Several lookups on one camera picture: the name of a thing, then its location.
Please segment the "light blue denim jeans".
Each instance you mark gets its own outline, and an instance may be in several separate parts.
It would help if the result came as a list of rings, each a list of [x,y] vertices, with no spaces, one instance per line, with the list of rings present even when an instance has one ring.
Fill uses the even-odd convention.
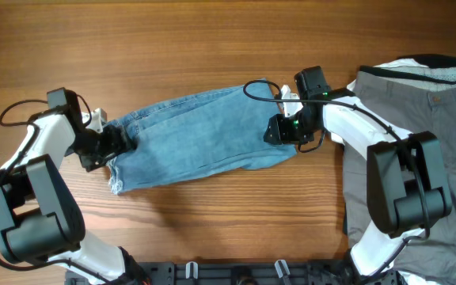
[[[268,85],[233,86],[162,101],[111,124],[136,148],[108,162],[109,187],[120,195],[208,177],[233,169],[263,169],[297,154],[264,141],[278,107]]]

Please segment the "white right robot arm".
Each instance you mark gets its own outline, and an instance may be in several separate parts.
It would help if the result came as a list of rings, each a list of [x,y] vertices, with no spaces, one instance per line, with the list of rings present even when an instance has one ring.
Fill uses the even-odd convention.
[[[450,214],[439,140],[429,131],[412,133],[365,107],[358,97],[284,99],[298,109],[273,116],[264,134],[272,145],[300,146],[315,131],[340,136],[366,161],[370,224],[351,248],[350,267],[369,283],[389,271],[412,241],[425,241],[431,227]]]

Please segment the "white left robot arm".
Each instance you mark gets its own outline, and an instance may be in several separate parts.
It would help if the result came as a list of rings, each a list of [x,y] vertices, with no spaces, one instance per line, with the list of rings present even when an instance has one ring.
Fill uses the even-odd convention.
[[[95,131],[80,112],[61,108],[34,114],[24,125],[25,140],[0,168],[0,266],[26,272],[58,265],[91,284],[149,284],[124,248],[86,230],[59,173],[71,153],[92,171],[133,150],[125,131],[112,125]]]

